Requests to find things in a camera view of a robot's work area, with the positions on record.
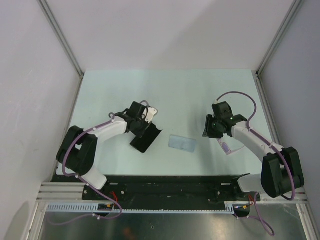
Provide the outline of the pink purple sunglasses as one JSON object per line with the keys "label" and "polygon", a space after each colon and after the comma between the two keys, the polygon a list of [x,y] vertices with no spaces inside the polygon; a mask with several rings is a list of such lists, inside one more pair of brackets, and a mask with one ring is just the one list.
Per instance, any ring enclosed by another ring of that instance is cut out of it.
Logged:
{"label": "pink purple sunglasses", "polygon": [[232,154],[234,154],[234,153],[237,153],[237,152],[239,152],[240,150],[242,150],[242,149],[245,147],[245,146],[243,145],[243,146],[240,147],[240,148],[231,149],[231,148],[228,146],[228,144],[227,144],[225,141],[223,141],[222,138],[218,138],[218,139],[217,139],[217,142],[218,142],[218,144],[220,145],[220,147],[221,147],[221,149],[223,150],[223,152],[224,152],[227,156],[232,155]]}

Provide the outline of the black glasses case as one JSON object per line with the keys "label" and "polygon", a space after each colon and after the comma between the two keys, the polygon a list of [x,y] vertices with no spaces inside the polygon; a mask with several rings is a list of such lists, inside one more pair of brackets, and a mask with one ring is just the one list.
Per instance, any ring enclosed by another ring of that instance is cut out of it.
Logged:
{"label": "black glasses case", "polygon": [[140,153],[145,153],[153,144],[162,130],[158,129],[155,124],[151,123],[141,137],[135,137],[130,145]]}

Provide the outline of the light blue cleaning cloth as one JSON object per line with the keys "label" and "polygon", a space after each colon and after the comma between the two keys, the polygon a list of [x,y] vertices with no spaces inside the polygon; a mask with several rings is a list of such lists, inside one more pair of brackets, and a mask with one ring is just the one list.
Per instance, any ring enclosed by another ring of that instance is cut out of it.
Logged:
{"label": "light blue cleaning cloth", "polygon": [[192,138],[170,135],[168,146],[173,149],[193,153],[196,149],[197,141]]}

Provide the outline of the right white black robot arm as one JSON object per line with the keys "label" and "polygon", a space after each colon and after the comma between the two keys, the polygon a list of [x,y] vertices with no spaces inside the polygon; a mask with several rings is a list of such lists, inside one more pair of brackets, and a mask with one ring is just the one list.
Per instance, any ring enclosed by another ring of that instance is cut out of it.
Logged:
{"label": "right white black robot arm", "polygon": [[235,179],[231,196],[242,201],[250,192],[264,192],[271,198],[291,193],[305,185],[298,151],[274,143],[249,125],[241,114],[234,115],[227,102],[212,104],[213,113],[207,115],[203,137],[222,139],[229,136],[248,148],[262,163],[260,174],[245,174]]}

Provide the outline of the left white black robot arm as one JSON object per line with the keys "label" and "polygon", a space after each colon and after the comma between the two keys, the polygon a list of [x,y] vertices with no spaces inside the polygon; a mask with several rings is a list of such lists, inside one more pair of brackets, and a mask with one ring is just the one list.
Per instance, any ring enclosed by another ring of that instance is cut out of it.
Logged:
{"label": "left white black robot arm", "polygon": [[98,147],[116,136],[132,133],[130,145],[145,153],[161,130],[153,124],[158,110],[147,101],[134,101],[130,108],[118,113],[111,112],[110,120],[87,130],[76,125],[69,128],[57,152],[56,160],[62,165],[62,174],[76,177],[93,187],[93,194],[100,200],[110,196],[107,177],[95,166]]}

